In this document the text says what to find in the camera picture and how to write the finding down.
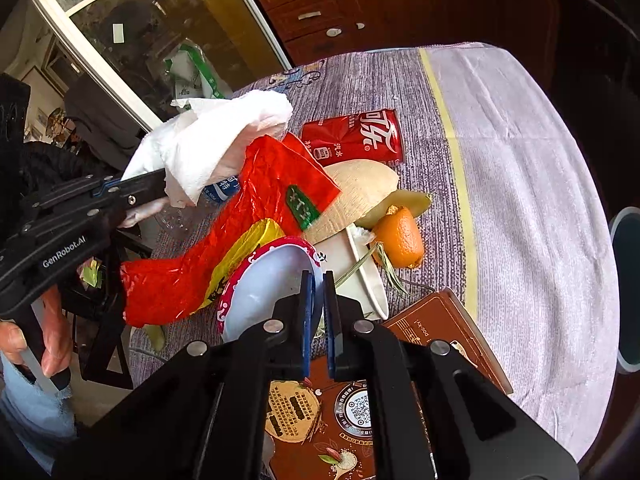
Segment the person's left hand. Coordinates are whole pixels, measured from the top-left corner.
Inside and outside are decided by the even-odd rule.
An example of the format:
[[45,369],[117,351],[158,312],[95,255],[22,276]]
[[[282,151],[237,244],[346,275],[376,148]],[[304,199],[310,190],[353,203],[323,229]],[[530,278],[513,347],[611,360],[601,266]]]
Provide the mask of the person's left hand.
[[25,336],[24,323],[16,324],[8,318],[1,321],[1,352],[12,364],[25,367],[22,353],[27,349],[35,350],[41,344],[42,356],[39,363],[42,374],[52,378],[70,366],[73,341],[70,336],[70,324],[62,311],[58,286],[49,287],[40,296],[40,300],[42,301],[42,323],[35,318],[34,326],[37,329],[32,340]]

